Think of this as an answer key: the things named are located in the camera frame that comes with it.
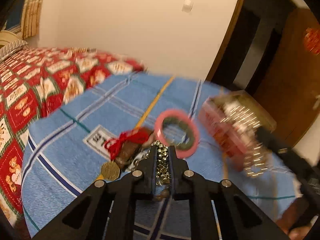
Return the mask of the red tassel coin pendant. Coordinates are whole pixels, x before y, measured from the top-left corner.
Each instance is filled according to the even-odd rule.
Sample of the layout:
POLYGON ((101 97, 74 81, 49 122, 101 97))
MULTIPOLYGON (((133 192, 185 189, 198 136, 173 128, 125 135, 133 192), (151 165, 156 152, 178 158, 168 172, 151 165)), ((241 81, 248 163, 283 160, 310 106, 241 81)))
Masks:
POLYGON ((122 132, 119 137, 104 142, 110 160, 103 163, 97 179, 114 181, 133 163, 136 155, 153 142, 153 130, 148 127, 122 132))

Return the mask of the pink metal tin box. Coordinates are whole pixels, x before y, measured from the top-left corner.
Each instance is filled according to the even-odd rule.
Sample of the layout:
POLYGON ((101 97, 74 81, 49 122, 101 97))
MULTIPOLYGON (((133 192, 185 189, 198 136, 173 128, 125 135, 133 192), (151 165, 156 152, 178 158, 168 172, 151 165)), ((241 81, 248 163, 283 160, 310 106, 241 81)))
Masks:
POLYGON ((269 150, 257 140, 256 131, 263 127, 273 132, 277 123, 244 90, 207 98, 198 119, 236 170, 249 177, 267 171, 269 150))

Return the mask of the blue plaid blanket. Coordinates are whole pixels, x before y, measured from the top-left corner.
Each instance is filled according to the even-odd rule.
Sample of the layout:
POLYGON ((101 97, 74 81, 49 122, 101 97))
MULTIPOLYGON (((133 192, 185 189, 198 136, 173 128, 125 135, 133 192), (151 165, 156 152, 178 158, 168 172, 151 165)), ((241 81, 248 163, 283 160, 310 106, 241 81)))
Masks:
POLYGON ((293 175, 274 155, 266 172, 252 178, 237 172, 223 159, 218 143, 199 122, 204 102, 224 93, 212 83, 153 76, 144 73, 113 75, 71 102, 29 126, 23 157, 22 204, 31 236, 96 180, 101 168, 113 168, 111 145, 131 150, 131 171, 147 152, 133 146, 135 132, 154 131, 157 118, 178 109, 196 125, 196 150, 186 161, 204 178, 231 180, 272 220, 296 198, 293 175))

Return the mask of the brown wooden door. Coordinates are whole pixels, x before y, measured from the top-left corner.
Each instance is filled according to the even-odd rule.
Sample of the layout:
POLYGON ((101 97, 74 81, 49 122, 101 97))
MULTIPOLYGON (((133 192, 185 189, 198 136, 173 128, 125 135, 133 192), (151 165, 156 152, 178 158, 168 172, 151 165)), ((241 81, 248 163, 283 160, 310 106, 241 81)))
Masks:
POLYGON ((319 115, 319 22, 297 8, 287 18, 277 52, 253 97, 276 121, 274 134, 289 146, 319 115))

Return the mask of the red patterned quilt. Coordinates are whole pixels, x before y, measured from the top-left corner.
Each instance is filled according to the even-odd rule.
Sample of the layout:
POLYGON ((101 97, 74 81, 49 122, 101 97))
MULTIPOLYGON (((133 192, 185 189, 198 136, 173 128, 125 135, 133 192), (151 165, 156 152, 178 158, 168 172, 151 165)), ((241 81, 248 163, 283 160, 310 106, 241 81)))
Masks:
POLYGON ((1 210, 11 225, 22 217, 29 125, 110 75, 143 69, 139 60, 90 48, 23 47, 1 59, 1 210))

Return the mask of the striped pillow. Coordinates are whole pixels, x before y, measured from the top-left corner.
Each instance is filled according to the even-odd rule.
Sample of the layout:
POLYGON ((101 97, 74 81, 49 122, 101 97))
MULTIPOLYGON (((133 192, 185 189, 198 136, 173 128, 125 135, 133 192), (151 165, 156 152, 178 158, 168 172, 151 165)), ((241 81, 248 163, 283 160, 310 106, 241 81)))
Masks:
POLYGON ((10 57, 14 53, 23 49, 24 46, 27 46, 28 42, 25 40, 16 40, 13 41, 0 49, 1 61, 5 60, 6 58, 10 57))

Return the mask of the cream wooden headboard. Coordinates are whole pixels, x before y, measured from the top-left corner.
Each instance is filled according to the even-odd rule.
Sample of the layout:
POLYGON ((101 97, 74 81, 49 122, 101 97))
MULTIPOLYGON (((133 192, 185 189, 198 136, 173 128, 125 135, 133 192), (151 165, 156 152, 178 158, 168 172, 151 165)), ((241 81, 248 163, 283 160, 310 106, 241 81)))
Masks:
POLYGON ((1 30, 0 32, 0 47, 6 46, 7 44, 10 44, 14 41, 20 40, 21 38, 11 32, 11 31, 7 31, 7 30, 1 30))

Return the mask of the beige curtain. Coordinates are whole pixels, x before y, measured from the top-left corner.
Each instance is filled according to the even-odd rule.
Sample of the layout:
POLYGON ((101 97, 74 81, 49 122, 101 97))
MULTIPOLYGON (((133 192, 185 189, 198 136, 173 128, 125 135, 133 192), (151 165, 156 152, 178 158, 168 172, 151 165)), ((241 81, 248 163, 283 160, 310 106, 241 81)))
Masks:
POLYGON ((43 0, 24 0, 21 15, 22 38, 29 38, 39 33, 40 15, 43 0))

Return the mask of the window with blue pane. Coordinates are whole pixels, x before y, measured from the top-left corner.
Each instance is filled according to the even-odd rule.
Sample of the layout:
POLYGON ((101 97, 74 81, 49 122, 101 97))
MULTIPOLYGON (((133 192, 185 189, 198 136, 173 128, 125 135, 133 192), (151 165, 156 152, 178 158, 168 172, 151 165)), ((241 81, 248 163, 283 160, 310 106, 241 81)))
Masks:
POLYGON ((9 13, 7 21, 4 26, 4 30, 18 34, 21 32, 21 18, 25 0, 18 0, 12 7, 9 13))

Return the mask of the white wall switch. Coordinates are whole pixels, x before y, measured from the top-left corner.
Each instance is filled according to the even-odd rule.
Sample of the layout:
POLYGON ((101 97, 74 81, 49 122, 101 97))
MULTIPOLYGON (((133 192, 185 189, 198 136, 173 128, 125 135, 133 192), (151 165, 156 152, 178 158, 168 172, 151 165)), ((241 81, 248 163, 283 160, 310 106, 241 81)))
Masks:
POLYGON ((190 13, 193 8, 193 2, 191 0, 184 0, 182 11, 186 13, 190 13))

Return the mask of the brown door frame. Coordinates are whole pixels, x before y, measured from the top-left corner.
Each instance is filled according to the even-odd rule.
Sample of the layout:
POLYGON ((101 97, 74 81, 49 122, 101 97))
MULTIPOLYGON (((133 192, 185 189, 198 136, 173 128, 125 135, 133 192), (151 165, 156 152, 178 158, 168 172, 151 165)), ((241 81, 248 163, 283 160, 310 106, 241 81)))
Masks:
POLYGON ((234 31, 234 28, 235 28, 235 25, 237 23, 237 20, 239 18, 239 15, 240 15, 240 11, 242 9, 242 6, 243 6, 243 3, 244 3, 244 0, 237 0, 236 4, 235 4, 235 9, 233 11, 233 14, 232 14, 232 17, 231 17, 231 20, 230 20, 230 23, 228 25, 228 28, 226 30, 226 33, 225 33, 225 36, 223 38, 223 41, 221 43, 221 46, 217 52, 217 55, 213 61, 213 64, 208 72, 208 75, 206 77, 206 81, 211 81, 222 58, 223 58, 223 55, 226 51, 226 48, 230 42, 230 39, 231 39, 231 36, 232 36, 232 33, 234 31))

